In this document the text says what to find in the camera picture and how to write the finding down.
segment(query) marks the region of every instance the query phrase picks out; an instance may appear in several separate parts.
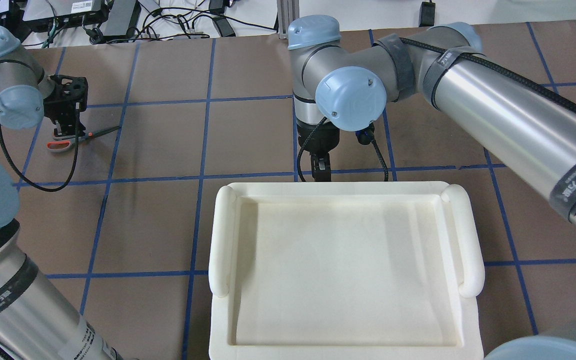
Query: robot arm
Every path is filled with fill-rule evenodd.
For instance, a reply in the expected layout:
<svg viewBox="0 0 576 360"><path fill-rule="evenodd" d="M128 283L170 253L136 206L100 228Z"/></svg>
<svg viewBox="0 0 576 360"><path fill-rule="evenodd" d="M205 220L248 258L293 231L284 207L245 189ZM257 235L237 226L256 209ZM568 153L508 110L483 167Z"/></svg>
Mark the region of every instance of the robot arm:
<svg viewBox="0 0 576 360"><path fill-rule="evenodd" d="M46 75L42 66L6 28L0 26L0 124L11 129L32 128L44 116L55 124L55 139L79 136L85 127L79 112L86 110L85 77Z"/></svg>
<svg viewBox="0 0 576 360"><path fill-rule="evenodd" d="M42 66L4 27L0 26L0 125L11 129L31 128L47 116L55 124L53 137L68 139L84 135L79 114L86 110L88 85L85 77L47 76ZM0 166L0 228L19 210L16 189Z"/></svg>
<svg viewBox="0 0 576 360"><path fill-rule="evenodd" d="M340 38L330 16L306 16L288 28L300 136L323 117L341 130L365 129L387 101L420 92L576 224L576 105L480 61L481 40L465 23L409 39L393 34L354 54Z"/></svg>

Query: white tray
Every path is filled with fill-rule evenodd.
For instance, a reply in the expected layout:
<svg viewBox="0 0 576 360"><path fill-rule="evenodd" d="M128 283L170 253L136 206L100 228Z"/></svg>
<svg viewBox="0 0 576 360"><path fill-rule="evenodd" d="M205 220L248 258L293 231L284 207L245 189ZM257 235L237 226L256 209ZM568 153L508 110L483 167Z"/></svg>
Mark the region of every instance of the white tray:
<svg viewBox="0 0 576 360"><path fill-rule="evenodd" d="M234 183L212 234L212 360L483 358L461 186Z"/></svg>

